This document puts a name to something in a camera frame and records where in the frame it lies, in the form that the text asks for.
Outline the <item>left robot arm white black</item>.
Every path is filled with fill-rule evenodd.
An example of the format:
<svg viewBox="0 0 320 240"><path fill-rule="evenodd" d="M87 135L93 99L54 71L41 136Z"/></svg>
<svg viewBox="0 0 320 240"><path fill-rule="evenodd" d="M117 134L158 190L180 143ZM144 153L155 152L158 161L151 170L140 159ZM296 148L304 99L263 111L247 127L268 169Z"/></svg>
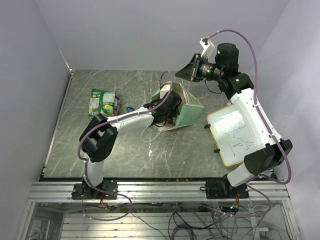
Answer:
<svg viewBox="0 0 320 240"><path fill-rule="evenodd" d="M112 153L118 136L176 117L181 103L182 97L169 91L163 98L146 103L134 111L119 116L94 116L80 136L77 148L78 158L84 161L82 184L85 194L91 199L101 195L104 160Z"/></svg>

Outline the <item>green yellow snack box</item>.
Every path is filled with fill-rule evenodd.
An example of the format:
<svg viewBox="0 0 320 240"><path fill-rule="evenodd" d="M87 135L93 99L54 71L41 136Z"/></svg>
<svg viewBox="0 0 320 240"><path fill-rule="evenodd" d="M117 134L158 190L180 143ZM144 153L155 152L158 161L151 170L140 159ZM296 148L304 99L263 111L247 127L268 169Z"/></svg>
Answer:
<svg viewBox="0 0 320 240"><path fill-rule="evenodd" d="M104 117L114 115L116 91L92 89L89 99L88 116L102 114Z"/></svg>

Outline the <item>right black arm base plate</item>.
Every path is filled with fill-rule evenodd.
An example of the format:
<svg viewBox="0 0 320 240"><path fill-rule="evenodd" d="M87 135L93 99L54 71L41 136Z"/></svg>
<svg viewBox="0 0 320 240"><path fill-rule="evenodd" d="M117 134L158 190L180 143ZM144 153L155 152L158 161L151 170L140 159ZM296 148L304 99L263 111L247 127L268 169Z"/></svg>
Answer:
<svg viewBox="0 0 320 240"><path fill-rule="evenodd" d="M240 186L232 186L227 179L212 178L205 182L204 186L199 188L205 192L207 199L248 199L249 193L245 184Z"/></svg>

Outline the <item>green snack packet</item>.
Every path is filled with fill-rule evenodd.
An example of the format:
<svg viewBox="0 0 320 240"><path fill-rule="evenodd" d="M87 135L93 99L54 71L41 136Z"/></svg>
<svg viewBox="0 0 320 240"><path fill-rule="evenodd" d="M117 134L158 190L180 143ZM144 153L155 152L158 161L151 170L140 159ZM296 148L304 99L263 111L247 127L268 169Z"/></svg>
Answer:
<svg viewBox="0 0 320 240"><path fill-rule="evenodd" d="M114 116L118 115L121 107L122 107L122 103L120 101L120 98L116 96L114 99L114 104L113 104L113 115Z"/></svg>

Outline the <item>green printed paper bag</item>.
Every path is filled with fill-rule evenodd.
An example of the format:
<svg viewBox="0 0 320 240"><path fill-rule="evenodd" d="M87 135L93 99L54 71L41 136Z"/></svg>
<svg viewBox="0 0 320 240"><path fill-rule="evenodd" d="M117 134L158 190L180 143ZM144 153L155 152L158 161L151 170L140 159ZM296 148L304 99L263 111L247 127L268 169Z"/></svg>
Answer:
<svg viewBox="0 0 320 240"><path fill-rule="evenodd" d="M194 125L201 116L205 107L200 101L181 83L174 82L172 91L181 96L181 104L177 109L177 116L173 118L161 117L159 123L155 124L158 132L173 131L178 128ZM168 119L172 119L174 124L168 124Z"/></svg>

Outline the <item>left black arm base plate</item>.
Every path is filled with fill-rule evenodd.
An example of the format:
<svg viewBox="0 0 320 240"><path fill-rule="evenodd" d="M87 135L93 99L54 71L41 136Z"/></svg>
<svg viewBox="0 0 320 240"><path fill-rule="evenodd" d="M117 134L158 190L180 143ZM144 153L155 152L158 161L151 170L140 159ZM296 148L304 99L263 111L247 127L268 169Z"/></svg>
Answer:
<svg viewBox="0 0 320 240"><path fill-rule="evenodd" d="M77 183L73 186L71 193L72 200L115 200L117 198L116 193L118 192L118 184L113 180L103 180L97 186L98 191L90 187L85 181Z"/></svg>

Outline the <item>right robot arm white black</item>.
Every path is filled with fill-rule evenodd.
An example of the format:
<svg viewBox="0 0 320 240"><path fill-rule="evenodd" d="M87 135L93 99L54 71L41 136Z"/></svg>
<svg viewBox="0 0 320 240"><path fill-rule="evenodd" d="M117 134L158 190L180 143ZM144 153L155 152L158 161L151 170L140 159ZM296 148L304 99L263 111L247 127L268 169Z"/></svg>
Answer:
<svg viewBox="0 0 320 240"><path fill-rule="evenodd" d="M230 105L210 113L210 129L225 166L235 169L215 177L201 188L208 199L246 198L246 183L281 165L292 150L289 139L283 139L273 128L255 96L255 87L246 73L239 72L239 50L232 43L214 46L202 40L201 53L176 73L191 82L215 81Z"/></svg>

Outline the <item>blue snack packet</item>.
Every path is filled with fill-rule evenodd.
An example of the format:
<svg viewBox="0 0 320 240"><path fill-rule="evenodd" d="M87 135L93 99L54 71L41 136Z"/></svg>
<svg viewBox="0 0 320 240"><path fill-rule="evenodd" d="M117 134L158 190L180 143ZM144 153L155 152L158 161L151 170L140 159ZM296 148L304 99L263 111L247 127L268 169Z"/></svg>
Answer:
<svg viewBox="0 0 320 240"><path fill-rule="evenodd" d="M128 113L130 113L130 112L135 111L135 109L134 109L133 107L131 107L131 106L128 106L128 107L126 108L126 111L127 111Z"/></svg>

